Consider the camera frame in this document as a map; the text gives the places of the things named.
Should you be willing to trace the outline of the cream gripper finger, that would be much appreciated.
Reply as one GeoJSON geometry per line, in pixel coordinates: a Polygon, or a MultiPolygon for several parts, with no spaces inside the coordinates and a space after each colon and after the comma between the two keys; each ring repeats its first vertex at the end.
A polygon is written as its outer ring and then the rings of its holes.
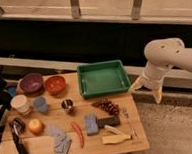
{"type": "Polygon", "coordinates": [[[130,91],[134,92],[137,89],[140,89],[145,83],[145,78],[143,76],[139,76],[134,83],[130,86],[130,91]]]}
{"type": "Polygon", "coordinates": [[[161,100],[162,99],[162,88],[154,91],[153,94],[154,94],[154,99],[156,100],[156,103],[160,104],[162,101],[161,100]]]}

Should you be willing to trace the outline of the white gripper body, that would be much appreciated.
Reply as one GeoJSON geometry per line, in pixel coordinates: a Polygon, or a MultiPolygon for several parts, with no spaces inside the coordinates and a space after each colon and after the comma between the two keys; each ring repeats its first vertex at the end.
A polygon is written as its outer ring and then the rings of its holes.
{"type": "Polygon", "coordinates": [[[157,66],[149,61],[142,72],[142,83],[146,88],[159,90],[162,88],[165,75],[171,70],[170,65],[157,66]]]}

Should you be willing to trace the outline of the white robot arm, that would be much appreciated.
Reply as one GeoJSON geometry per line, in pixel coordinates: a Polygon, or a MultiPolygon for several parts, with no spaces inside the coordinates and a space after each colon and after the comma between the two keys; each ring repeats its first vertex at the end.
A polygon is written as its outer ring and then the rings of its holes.
{"type": "Polygon", "coordinates": [[[146,87],[152,90],[154,100],[162,100],[163,82],[166,73],[176,66],[192,73],[192,48],[186,48],[180,38],[150,41],[144,48],[146,67],[131,85],[131,91],[146,87]]]}

